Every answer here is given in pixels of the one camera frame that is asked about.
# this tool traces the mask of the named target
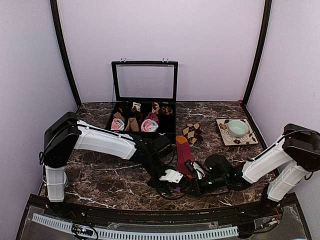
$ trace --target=marble table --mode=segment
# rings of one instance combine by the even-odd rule
[[[77,115],[88,124],[105,128],[112,111],[112,103],[84,103]],[[237,102],[177,102],[176,132],[182,135],[187,123],[200,123],[203,142],[190,146],[195,160],[204,163],[212,154],[223,154],[236,167],[256,156],[263,148],[224,146],[216,118],[246,118]],[[122,210],[174,211],[227,207],[259,201],[263,188],[275,178],[274,173],[262,177],[243,191],[222,188],[202,196],[186,196],[176,201],[161,198],[147,185],[149,174],[137,163],[103,153],[74,150],[66,167],[69,185],[65,201],[86,206]]]

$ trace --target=lavender wall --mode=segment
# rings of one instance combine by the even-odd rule
[[[59,0],[81,100],[112,100],[111,62],[120,58],[179,61],[178,100],[242,99],[264,2]]]
[[[38,192],[45,130],[74,110],[50,1],[0,1],[0,239],[15,239]]]
[[[287,123],[320,131],[320,3],[274,1],[248,109],[268,145]],[[297,193],[313,239],[320,239],[320,174]]]

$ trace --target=bowl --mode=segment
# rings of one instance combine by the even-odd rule
[[[231,120],[228,122],[229,134],[237,139],[242,138],[249,132],[248,125],[240,120]]]

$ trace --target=plate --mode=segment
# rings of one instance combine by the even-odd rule
[[[235,138],[230,135],[230,130],[228,128],[228,123],[231,120],[240,120],[247,124],[249,127],[249,132],[242,136],[241,138]],[[257,145],[259,144],[258,139],[252,127],[250,126],[246,118],[219,118],[216,120],[217,127],[220,131],[224,145],[226,146],[243,146],[243,145]]]

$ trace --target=open lid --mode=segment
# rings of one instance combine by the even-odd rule
[[[117,101],[175,102],[177,61],[113,61]]]

